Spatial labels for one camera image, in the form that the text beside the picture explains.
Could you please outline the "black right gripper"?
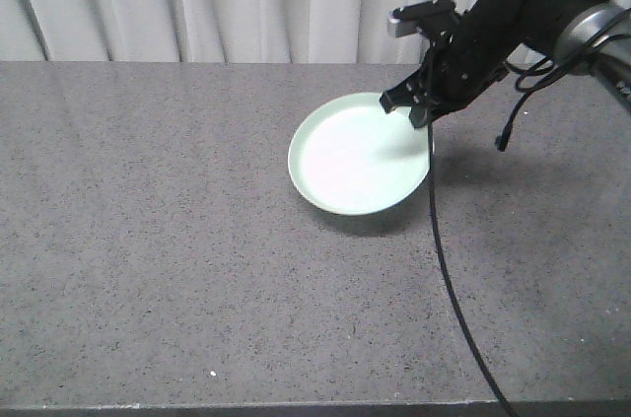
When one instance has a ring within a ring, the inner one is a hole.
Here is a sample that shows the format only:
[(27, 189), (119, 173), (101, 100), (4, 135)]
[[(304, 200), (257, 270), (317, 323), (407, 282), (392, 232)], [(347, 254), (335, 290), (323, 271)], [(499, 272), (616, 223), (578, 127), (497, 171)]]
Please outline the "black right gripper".
[(504, 60), (526, 38), (531, 0), (477, 0), (465, 12), (449, 46), (436, 55), (428, 76), (429, 100), (424, 100), (422, 73), (416, 70), (398, 85), (384, 91), (380, 104), (386, 114), (411, 107), (413, 128), (463, 109), (492, 83)]

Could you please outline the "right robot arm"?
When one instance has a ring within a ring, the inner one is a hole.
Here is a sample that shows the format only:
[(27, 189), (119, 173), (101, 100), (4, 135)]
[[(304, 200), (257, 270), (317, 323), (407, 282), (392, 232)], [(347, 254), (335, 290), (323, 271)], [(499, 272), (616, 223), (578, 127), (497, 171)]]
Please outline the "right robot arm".
[(612, 0), (476, 0), (463, 12), (453, 0), (428, 0), (394, 9), (388, 31), (430, 42), (420, 68), (380, 97), (385, 112), (409, 107), (416, 128), (466, 108), (501, 81), (521, 44), (553, 62), (558, 74), (587, 72), (599, 52), (630, 62), (610, 47), (630, 33), (630, 12)]

